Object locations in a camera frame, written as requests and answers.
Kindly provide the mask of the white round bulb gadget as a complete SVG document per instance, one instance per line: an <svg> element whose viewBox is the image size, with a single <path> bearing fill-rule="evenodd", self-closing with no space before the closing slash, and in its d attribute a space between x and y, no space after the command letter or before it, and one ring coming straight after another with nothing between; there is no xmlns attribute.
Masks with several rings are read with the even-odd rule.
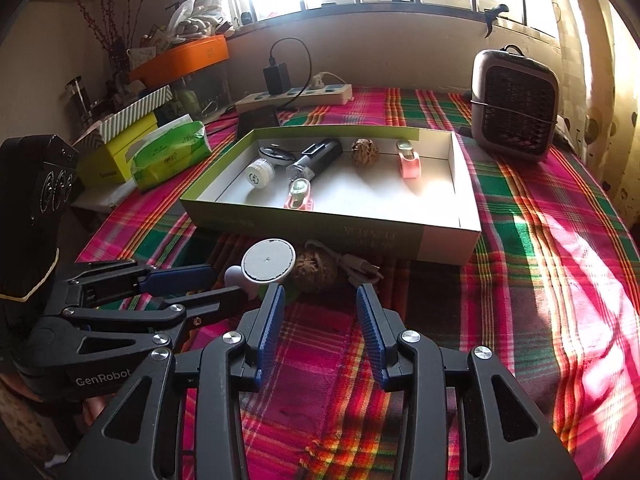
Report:
<svg viewBox="0 0 640 480"><path fill-rule="evenodd" d="M243 272L240 266L229 266L224 271L224 286L239 287L244 290L249 300L253 300L258 296L259 285L252 282Z"/></svg>

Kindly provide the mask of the white green round spool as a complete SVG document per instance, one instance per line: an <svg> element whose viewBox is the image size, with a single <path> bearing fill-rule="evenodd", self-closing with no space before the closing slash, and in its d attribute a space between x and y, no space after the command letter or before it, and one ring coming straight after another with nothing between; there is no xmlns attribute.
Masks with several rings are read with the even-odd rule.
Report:
<svg viewBox="0 0 640 480"><path fill-rule="evenodd" d="M296 252L293 245L282 238L266 238L247 249L241 260L244 283L249 300L271 284L282 284L294 268Z"/></svg>

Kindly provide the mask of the green tissue pack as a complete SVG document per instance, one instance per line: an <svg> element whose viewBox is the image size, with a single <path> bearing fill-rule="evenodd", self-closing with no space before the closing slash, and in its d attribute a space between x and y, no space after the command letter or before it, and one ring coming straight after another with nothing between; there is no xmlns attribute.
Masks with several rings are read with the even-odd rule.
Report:
<svg viewBox="0 0 640 480"><path fill-rule="evenodd" d="M156 188L212 154L205 125L185 114L128 148L125 162L141 192Z"/></svg>

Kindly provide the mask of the pink clip near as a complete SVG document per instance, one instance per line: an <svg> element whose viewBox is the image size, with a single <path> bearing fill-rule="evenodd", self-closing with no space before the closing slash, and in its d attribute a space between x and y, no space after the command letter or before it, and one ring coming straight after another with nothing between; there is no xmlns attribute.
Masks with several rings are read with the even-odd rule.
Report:
<svg viewBox="0 0 640 480"><path fill-rule="evenodd" d="M309 180L298 178L291 183L284 208L291 210L312 209L311 184Z"/></svg>

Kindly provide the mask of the pink clip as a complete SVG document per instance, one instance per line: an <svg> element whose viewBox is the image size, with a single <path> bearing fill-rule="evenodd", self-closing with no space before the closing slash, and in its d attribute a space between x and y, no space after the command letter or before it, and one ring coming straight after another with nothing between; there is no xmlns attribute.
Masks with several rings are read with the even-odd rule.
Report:
<svg viewBox="0 0 640 480"><path fill-rule="evenodd" d="M401 177L412 180L421 177L421 159L408 140L396 142L398 165Z"/></svg>
<svg viewBox="0 0 640 480"><path fill-rule="evenodd" d="M312 209L311 184L309 180L298 178L291 183L284 208L291 210Z"/></svg>

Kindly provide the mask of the black oval gadget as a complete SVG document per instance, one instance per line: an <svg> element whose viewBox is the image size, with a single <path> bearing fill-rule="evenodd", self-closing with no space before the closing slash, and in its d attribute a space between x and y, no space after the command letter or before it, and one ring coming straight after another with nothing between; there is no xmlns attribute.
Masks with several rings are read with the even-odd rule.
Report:
<svg viewBox="0 0 640 480"><path fill-rule="evenodd" d="M297 157L292 152L271 144L258 148L259 156L272 166L290 166L296 162Z"/></svg>

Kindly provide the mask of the plaid red green blanket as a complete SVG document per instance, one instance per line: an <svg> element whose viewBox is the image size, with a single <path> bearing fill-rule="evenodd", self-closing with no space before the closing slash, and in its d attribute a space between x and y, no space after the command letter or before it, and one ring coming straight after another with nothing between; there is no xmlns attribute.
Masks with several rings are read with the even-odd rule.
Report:
<svg viewBox="0 0 640 480"><path fill-rule="evenodd" d="M639 253L571 152L537 165L463 140L482 232L465 266L381 259L376 291L448 348L491 348L587 479L639 474ZM244 396L254 479L386 479L402 399L374 382L342 283L286 309L265 390Z"/></svg>

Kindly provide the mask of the black cylindrical flashlight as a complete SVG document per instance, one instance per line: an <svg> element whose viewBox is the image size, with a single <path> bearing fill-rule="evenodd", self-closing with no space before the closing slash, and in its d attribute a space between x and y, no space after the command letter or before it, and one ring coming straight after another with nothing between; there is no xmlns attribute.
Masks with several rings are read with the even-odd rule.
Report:
<svg viewBox="0 0 640 480"><path fill-rule="evenodd" d="M343 155L343 148L340 141L335 139L324 139L311 144L302 151L299 159L292 165L286 167L288 180L296 179L314 180Z"/></svg>

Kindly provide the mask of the black smartphone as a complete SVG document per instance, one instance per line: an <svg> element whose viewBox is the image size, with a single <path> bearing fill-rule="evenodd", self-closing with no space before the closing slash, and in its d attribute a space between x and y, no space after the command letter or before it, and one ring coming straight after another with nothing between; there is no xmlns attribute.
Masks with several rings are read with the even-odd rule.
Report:
<svg viewBox="0 0 640 480"><path fill-rule="evenodd" d="M240 140L247 133L255 129L279 127L280 120L277 110L273 106L248 110L239 114L238 128L236 128L235 139Z"/></svg>

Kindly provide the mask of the brown walnut in box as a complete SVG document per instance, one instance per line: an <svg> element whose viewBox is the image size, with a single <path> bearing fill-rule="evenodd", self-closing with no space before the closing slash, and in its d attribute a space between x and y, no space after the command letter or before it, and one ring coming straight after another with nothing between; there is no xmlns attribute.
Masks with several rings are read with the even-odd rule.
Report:
<svg viewBox="0 0 640 480"><path fill-rule="evenodd" d="M380 152L371 139L357 139L352 144L352 163L359 168L370 167L378 161Z"/></svg>

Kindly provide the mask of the green cardboard box tray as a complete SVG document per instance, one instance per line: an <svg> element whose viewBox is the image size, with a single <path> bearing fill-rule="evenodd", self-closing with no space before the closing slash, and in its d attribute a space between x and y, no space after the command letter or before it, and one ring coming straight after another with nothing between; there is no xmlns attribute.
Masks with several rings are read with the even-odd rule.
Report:
<svg viewBox="0 0 640 480"><path fill-rule="evenodd" d="M378 161L359 168L352 144L371 139ZM271 144L300 156L324 139L340 141L343 155L315 177L311 210L285 209L291 182L284 168L265 188L253 188L244 170ZM408 140L421 159L421 177L400 175L396 142ZM292 243L318 240L361 255L463 266L480 238L480 215L457 135L446 130L364 125L255 129L218 157L180 197L192 222Z"/></svg>

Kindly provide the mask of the white power strip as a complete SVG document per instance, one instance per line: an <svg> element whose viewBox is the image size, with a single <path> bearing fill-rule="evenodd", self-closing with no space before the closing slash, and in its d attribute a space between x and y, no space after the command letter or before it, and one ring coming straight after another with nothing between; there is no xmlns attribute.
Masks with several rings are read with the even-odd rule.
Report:
<svg viewBox="0 0 640 480"><path fill-rule="evenodd" d="M306 89L296 98L299 91L299 88L293 88L277 96L273 96L268 91L249 94L235 103L235 109L239 113L245 113L268 106L344 105L352 99L352 86L350 84L328 84L321 89Z"/></svg>

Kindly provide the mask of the red dried branches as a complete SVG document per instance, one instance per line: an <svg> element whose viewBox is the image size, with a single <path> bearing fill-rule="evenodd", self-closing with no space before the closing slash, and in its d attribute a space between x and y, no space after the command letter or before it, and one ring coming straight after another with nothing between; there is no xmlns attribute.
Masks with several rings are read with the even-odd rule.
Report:
<svg viewBox="0 0 640 480"><path fill-rule="evenodd" d="M84 0L73 0L78 10L98 40L102 50L107 54L108 62L114 74L130 72L128 51L134 46L140 14L144 0L125 0L120 22L117 18L115 0L96 0L99 14L94 16Z"/></svg>

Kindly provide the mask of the pink clip far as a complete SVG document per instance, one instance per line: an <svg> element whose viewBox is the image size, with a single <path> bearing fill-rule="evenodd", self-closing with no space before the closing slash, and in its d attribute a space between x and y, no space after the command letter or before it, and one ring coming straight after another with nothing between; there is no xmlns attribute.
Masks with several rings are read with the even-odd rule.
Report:
<svg viewBox="0 0 640 480"><path fill-rule="evenodd" d="M408 140L396 142L398 165L401 177L412 180L421 177L421 159Z"/></svg>

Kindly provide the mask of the floral cream curtain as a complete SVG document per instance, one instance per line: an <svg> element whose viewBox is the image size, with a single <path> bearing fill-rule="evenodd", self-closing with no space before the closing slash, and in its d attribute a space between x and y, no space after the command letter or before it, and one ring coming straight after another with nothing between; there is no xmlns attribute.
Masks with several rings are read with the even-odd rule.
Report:
<svg viewBox="0 0 640 480"><path fill-rule="evenodd" d="M551 0L562 116L625 226L639 222L639 47L610 0Z"/></svg>

